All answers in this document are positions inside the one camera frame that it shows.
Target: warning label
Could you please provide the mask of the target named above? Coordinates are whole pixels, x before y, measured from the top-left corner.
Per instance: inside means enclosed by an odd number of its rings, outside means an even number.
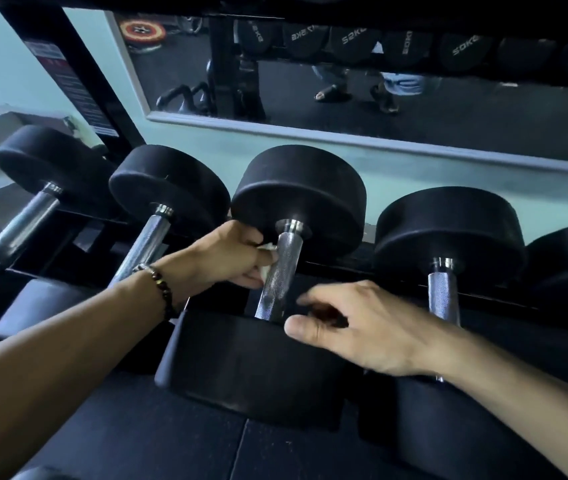
[[[38,58],[42,67],[90,124],[93,131],[97,134],[119,136],[58,46],[40,41],[24,41],[24,44]]]

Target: person's right hand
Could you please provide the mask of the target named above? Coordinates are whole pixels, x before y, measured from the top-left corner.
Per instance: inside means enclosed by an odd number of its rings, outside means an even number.
[[[288,336],[394,376],[437,374],[440,346],[457,329],[370,281],[318,285],[297,302],[310,306],[313,316],[289,317]],[[317,318],[330,308],[348,319],[348,327]]]

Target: person's right arm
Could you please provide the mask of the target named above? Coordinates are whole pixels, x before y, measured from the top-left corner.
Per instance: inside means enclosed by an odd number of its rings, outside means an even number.
[[[568,384],[425,310],[360,282],[320,285],[300,297],[321,316],[336,308],[349,321],[334,328],[295,315],[289,336],[374,371],[432,374],[462,389],[568,476]]]

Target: person's left arm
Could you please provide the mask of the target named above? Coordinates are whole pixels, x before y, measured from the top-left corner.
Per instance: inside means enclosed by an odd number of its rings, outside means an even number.
[[[175,304],[215,282],[262,286],[262,235],[236,221],[158,261]],[[0,479],[10,478],[71,416],[138,341],[164,318],[150,273],[0,342]]]

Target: red and yellow weight plate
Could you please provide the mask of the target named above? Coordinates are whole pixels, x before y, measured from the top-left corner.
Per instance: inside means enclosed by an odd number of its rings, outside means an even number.
[[[128,43],[156,45],[166,38],[166,29],[161,23],[149,20],[125,20],[120,31]]]

